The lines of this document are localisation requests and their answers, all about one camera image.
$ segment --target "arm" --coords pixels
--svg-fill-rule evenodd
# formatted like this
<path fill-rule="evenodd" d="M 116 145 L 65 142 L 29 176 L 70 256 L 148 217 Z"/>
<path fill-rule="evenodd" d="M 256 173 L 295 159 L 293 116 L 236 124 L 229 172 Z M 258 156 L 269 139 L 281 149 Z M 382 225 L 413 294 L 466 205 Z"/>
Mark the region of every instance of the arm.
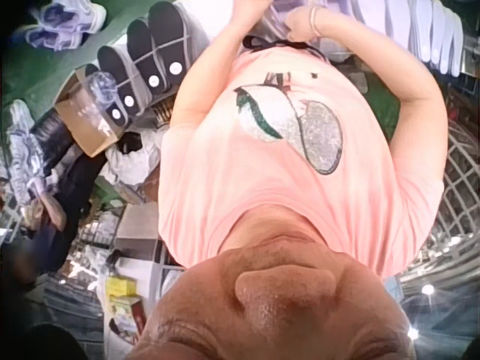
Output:
<path fill-rule="evenodd" d="M 272 0 L 235 0 L 230 24 L 195 61 L 178 90 L 170 126 L 199 125 L 227 86 L 243 37 Z"/>
<path fill-rule="evenodd" d="M 298 10 L 289 15 L 287 25 L 298 29 L 292 31 L 293 36 L 313 33 L 310 9 L 305 7 L 303 13 Z M 442 94 L 428 69 L 393 40 L 341 13 L 319 7 L 314 25 L 322 36 L 354 52 L 400 100 L 400 118 L 390 145 L 391 156 L 407 160 L 421 158 L 429 173 L 442 180 L 448 150 L 448 121 Z"/>
<path fill-rule="evenodd" d="M 65 214 L 64 209 L 59 204 L 57 199 L 50 195 L 48 192 L 44 191 L 40 194 L 40 200 L 45 206 L 48 215 L 52 224 L 59 230 L 63 231 L 65 224 L 67 223 L 67 215 Z"/>

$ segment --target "graphic print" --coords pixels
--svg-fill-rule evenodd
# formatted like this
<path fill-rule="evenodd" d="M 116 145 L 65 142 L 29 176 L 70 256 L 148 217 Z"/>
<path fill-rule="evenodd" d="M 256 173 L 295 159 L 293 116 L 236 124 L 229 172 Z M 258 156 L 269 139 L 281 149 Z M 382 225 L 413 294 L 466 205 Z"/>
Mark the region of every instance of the graphic print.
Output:
<path fill-rule="evenodd" d="M 255 139 L 286 140 L 319 174 L 332 174 L 343 151 L 340 123 L 319 101 L 304 101 L 304 113 L 299 115 L 288 95 L 290 87 L 284 84 L 291 76 L 269 73 L 263 84 L 237 88 L 240 124 Z"/>

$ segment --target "white dot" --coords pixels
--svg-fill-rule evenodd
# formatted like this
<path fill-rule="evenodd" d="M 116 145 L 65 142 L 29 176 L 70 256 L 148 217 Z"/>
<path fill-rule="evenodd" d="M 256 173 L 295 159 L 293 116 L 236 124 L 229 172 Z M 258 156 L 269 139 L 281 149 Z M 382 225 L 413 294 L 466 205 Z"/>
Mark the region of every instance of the white dot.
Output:
<path fill-rule="evenodd" d="M 112 116 L 115 120 L 119 120 L 122 117 L 122 114 L 117 109 L 114 109 L 112 111 Z"/>
<path fill-rule="evenodd" d="M 419 331 L 416 328 L 410 328 L 408 331 L 408 337 L 413 341 L 419 338 Z"/>
<path fill-rule="evenodd" d="M 425 295 L 432 295 L 435 293 L 435 288 L 433 285 L 427 284 L 421 288 L 421 292 Z"/>
<path fill-rule="evenodd" d="M 135 104 L 135 100 L 130 95 L 125 96 L 124 102 L 128 107 L 132 107 Z"/>
<path fill-rule="evenodd" d="M 157 75 L 152 75 L 148 78 L 148 84 L 150 84 L 152 88 L 156 88 L 160 84 L 160 79 L 158 79 Z"/>
<path fill-rule="evenodd" d="M 173 62 L 170 65 L 170 73 L 172 73 L 173 75 L 180 74 L 182 70 L 183 70 L 182 64 L 180 64 L 179 62 Z"/>

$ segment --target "cardboard box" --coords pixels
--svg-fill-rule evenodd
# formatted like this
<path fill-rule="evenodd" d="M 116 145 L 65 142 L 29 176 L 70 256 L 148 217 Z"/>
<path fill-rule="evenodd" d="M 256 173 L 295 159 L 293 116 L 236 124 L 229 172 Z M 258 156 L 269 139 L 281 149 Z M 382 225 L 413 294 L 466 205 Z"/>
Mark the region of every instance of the cardboard box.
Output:
<path fill-rule="evenodd" d="M 120 336 L 129 343 L 139 338 L 146 325 L 142 299 L 139 296 L 119 296 L 110 300 L 113 320 Z"/>
<path fill-rule="evenodd" d="M 116 143 L 125 129 L 117 126 L 106 112 L 98 110 L 94 95 L 89 88 L 83 86 L 85 83 L 85 67 L 80 67 L 61 87 L 55 98 L 54 107 L 72 133 L 75 142 L 93 158 Z M 71 98 L 74 89 L 78 91 L 75 91 L 75 97 Z M 85 108 L 96 111 L 82 111 Z"/>
<path fill-rule="evenodd" d="M 106 296 L 132 296 L 137 294 L 137 282 L 126 277 L 111 276 L 106 279 Z"/>

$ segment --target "hair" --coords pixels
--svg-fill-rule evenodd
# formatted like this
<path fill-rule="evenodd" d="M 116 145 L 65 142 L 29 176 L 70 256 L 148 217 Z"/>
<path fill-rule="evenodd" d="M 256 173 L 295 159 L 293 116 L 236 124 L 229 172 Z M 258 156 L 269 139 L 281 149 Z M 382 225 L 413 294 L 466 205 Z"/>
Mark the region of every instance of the hair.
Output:
<path fill-rule="evenodd" d="M 85 351 L 68 331 L 52 324 L 37 325 L 22 338 L 21 359 L 88 360 Z"/>
<path fill-rule="evenodd" d="M 15 258 L 20 251 L 23 250 L 12 244 L 3 244 L 0 248 L 0 281 L 3 293 L 5 290 L 28 293 L 36 287 L 36 281 L 26 283 L 21 281 L 15 273 Z"/>

